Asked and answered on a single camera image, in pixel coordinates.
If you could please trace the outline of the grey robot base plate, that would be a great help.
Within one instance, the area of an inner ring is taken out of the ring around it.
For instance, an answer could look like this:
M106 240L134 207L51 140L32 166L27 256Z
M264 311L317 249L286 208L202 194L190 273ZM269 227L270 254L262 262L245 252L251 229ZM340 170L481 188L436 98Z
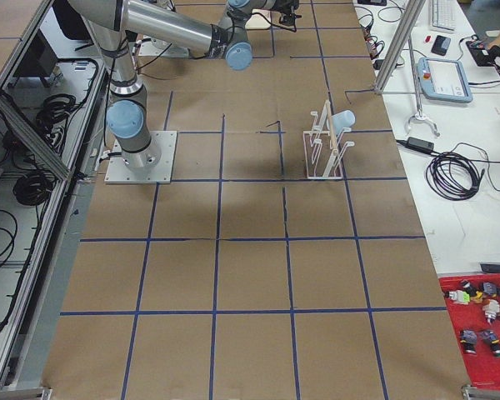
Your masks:
M150 146L140 153L124 152L116 139L105 175L108 184L169 184L177 147L177 131L151 131Z

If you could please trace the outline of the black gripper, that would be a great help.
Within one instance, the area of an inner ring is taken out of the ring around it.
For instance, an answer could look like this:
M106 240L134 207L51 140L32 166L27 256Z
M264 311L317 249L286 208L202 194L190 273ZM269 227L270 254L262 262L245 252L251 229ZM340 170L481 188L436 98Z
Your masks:
M298 0L276 0L274 3L274 11L280 13L278 21L281 25L295 25L300 18L296 14L298 8Z

